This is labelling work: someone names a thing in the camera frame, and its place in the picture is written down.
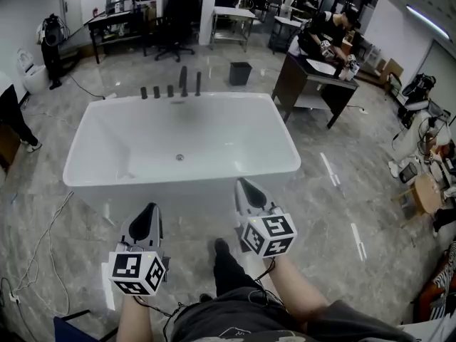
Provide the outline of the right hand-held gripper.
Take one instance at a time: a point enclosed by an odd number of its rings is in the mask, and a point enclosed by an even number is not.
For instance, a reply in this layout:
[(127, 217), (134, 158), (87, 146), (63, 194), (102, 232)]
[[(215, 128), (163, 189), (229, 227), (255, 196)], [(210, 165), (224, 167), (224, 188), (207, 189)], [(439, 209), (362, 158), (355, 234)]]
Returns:
[(239, 226), (235, 229), (243, 252), (262, 259), (286, 254), (298, 232), (289, 213), (276, 206), (271, 193), (240, 177), (234, 187)]

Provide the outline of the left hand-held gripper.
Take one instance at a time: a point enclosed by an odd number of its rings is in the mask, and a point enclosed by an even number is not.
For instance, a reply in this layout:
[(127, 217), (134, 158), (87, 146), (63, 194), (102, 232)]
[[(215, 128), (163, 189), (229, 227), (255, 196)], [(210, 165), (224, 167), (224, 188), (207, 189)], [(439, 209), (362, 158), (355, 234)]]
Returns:
[[(130, 225), (140, 214), (141, 240), (134, 244)], [(109, 253), (108, 278), (125, 295), (157, 294), (167, 278), (170, 261), (160, 248), (162, 239), (162, 215), (153, 202), (134, 208), (121, 224), (120, 243), (114, 252)]]

